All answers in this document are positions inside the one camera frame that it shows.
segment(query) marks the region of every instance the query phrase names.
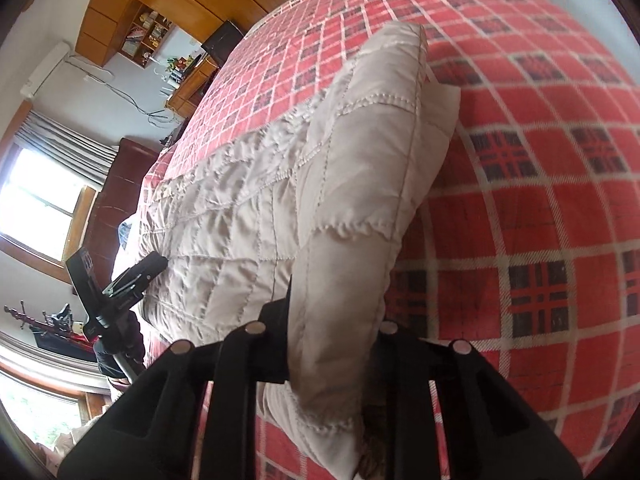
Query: gray curtain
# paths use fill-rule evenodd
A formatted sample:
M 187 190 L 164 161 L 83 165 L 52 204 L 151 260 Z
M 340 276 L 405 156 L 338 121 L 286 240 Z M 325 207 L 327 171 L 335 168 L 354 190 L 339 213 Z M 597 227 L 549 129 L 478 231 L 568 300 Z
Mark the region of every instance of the gray curtain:
M 61 164 L 100 191 L 117 151 L 31 111 L 15 134 L 15 143 Z

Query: air conditioner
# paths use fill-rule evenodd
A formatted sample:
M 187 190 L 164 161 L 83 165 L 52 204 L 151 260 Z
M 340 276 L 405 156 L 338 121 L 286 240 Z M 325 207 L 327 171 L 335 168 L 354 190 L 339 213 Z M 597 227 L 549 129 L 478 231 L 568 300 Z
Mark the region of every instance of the air conditioner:
M 20 89 L 22 97 L 29 101 L 33 100 L 36 92 L 46 81 L 47 77 L 49 77 L 56 67 L 66 59 L 69 51 L 71 51 L 71 47 L 69 47 L 64 41 L 58 43 L 40 62 L 36 67 L 36 70 L 34 70 L 29 76 L 27 83 Z

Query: red plaid bedsheet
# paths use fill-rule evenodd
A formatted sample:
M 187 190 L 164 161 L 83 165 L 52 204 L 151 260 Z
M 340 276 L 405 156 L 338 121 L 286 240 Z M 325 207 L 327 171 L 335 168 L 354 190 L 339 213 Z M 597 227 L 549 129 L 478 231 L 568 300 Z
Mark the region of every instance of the red plaid bedsheet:
M 421 23 L 456 135 L 387 314 L 474 342 L 590 470 L 640 401 L 640 89 L 546 0 L 291 0 L 234 51 L 142 193 L 324 88 L 388 20 Z M 257 425 L 262 478 L 328 478 Z

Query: red object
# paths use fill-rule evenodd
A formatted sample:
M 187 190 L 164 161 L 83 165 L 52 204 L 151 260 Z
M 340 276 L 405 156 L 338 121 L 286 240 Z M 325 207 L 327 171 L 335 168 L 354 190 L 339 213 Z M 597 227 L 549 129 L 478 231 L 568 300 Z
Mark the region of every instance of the red object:
M 162 179 L 325 88 L 388 20 L 424 26 L 431 68 L 463 99 L 387 315 L 473 339 L 592 468 L 640 401 L 640 89 L 548 1 L 290 0 L 229 57 L 141 207 Z M 266 445 L 277 434 L 258 425 L 262 478 L 327 478 Z

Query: wooden desk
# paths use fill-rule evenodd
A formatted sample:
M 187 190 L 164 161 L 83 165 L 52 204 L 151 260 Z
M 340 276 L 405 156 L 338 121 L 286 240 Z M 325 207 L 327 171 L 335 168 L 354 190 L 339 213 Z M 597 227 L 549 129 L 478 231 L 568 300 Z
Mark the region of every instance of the wooden desk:
M 191 72 L 180 87 L 174 92 L 166 103 L 180 117 L 189 119 L 203 98 L 201 88 L 209 80 L 209 77 L 218 71 L 218 66 L 209 56 Z

